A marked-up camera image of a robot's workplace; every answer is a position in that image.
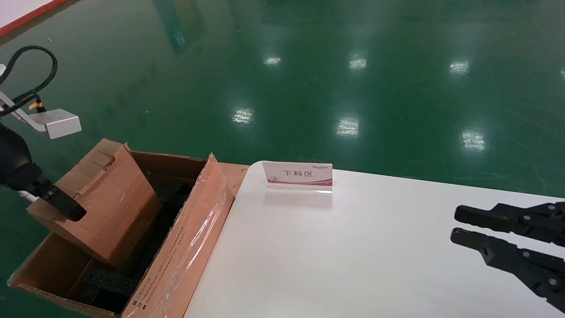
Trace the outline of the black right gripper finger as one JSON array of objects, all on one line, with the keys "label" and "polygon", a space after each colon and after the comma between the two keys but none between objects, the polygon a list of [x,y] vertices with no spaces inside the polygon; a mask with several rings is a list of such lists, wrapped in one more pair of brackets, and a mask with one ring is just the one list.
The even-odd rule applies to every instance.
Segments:
[{"label": "black right gripper finger", "polygon": [[478,251],[487,266],[513,274],[536,296],[560,312],[565,311],[564,259],[460,228],[452,230],[450,239],[454,244]]},{"label": "black right gripper finger", "polygon": [[557,246],[565,245],[564,202],[528,208],[499,203],[489,211],[460,205],[456,208],[455,219],[484,229],[514,233]]}]

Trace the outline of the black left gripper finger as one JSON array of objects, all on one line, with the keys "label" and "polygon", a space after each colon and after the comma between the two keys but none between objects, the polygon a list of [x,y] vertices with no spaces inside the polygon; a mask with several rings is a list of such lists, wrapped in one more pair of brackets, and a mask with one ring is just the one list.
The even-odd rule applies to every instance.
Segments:
[{"label": "black left gripper finger", "polygon": [[32,195],[40,197],[71,221],[79,221],[87,213],[77,201],[43,175],[39,175],[32,181],[30,189]]}]

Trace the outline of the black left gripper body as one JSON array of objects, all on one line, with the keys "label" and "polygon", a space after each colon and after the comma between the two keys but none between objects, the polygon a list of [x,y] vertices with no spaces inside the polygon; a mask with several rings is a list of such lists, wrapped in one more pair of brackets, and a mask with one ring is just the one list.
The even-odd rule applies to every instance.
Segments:
[{"label": "black left gripper body", "polygon": [[26,141],[5,125],[0,125],[0,183],[14,191],[45,194],[45,176],[32,160]]}]

